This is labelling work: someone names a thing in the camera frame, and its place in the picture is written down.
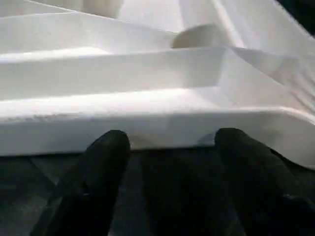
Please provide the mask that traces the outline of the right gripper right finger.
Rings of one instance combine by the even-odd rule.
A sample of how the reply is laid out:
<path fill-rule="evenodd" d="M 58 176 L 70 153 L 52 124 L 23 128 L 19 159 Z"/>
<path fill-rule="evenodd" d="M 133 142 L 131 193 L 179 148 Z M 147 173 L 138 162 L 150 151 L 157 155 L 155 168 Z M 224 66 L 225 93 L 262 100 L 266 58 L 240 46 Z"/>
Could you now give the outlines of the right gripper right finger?
<path fill-rule="evenodd" d="M 237 128 L 221 128 L 215 148 L 248 236 L 313 236 L 315 195 L 283 160 Z"/>

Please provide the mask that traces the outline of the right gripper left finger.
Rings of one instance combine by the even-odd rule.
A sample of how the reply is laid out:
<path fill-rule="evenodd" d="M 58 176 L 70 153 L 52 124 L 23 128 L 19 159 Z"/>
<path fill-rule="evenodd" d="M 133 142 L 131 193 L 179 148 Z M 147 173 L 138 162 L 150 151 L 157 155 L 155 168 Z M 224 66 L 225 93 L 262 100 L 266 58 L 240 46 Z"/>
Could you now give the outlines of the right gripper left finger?
<path fill-rule="evenodd" d="M 108 235 L 130 150 L 121 130 L 94 140 L 61 177 L 30 235 Z"/>

